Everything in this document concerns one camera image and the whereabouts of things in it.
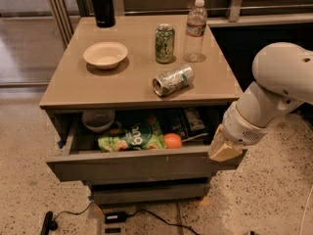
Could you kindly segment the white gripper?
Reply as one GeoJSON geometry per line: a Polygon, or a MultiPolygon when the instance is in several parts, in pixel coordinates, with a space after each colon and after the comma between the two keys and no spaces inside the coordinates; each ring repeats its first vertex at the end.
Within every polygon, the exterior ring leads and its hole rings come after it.
{"type": "Polygon", "coordinates": [[[257,127],[246,121],[233,102],[224,113],[222,125],[219,124],[208,149],[211,160],[225,162],[243,153],[243,145],[258,143],[268,132],[267,128],[257,127]]]}

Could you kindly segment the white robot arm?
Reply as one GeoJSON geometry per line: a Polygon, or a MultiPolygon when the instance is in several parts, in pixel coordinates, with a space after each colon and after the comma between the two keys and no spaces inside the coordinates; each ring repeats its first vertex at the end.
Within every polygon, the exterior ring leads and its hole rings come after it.
{"type": "Polygon", "coordinates": [[[252,62],[254,82],[224,113],[208,150],[218,162],[258,143],[269,124],[304,103],[313,104],[313,52],[278,42],[262,48],[252,62]]]}

